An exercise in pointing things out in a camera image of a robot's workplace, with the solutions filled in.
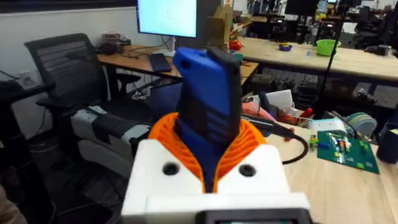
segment window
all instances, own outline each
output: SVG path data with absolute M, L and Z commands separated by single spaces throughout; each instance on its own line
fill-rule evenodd
M 137 0 L 0 0 L 0 13 L 136 6 Z

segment keyboard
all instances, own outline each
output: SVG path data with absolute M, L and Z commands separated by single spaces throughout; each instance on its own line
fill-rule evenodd
M 150 54 L 148 55 L 150 65 L 154 72 L 171 72 L 172 67 L 166 60 L 164 54 Z

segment black stand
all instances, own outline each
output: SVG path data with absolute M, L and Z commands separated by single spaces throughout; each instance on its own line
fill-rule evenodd
M 344 20 L 346 19 L 347 11 L 349 8 L 349 6 L 344 3 L 340 7 L 343 7 L 343 16 L 341 17 L 341 22 L 339 23 L 339 27 L 338 27 L 338 31 L 337 31 L 336 39 L 335 39 L 335 45 L 333 46 L 333 51 L 331 52 L 328 68 L 325 72 L 325 75 L 323 76 L 322 85 L 319 89 L 319 98 L 318 98 L 319 100 L 318 100 L 318 106 L 317 106 L 317 108 L 318 108 L 317 114 L 323 114 L 323 112 L 325 111 L 325 106 L 322 102 L 323 101 L 323 91 L 325 90 L 326 79 L 328 78 L 328 75 L 330 74 L 331 63 L 333 62 L 333 59 L 336 55 L 337 44 L 340 39 L 341 31 L 343 30 Z
M 26 195 L 34 217 L 27 217 L 28 222 L 48 224 L 54 218 L 55 208 L 49 193 L 44 185 L 42 174 L 40 173 L 32 154 L 29 151 L 25 136 L 19 129 L 17 119 L 11 108 L 13 102 L 42 93 L 51 88 L 39 86 L 30 90 L 19 90 L 2 93 L 0 97 L 0 140 L 3 143 L 6 155 L 0 157 L 0 163 L 14 166 L 21 183 L 21 187 Z

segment computer monitor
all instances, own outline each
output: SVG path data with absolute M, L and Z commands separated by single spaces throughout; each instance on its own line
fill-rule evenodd
M 319 0 L 287 0 L 285 14 L 314 16 Z
M 162 52 L 174 55 L 174 37 L 197 36 L 197 0 L 138 0 L 138 32 L 172 36 L 172 49 Z

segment screen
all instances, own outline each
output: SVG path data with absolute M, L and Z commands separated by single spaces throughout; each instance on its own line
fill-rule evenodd
M 289 221 L 266 221 L 266 222 L 220 222 L 220 224 L 292 224 Z
M 314 16 L 319 0 L 287 0 L 285 14 Z
M 197 36 L 197 0 L 138 0 L 139 32 Z

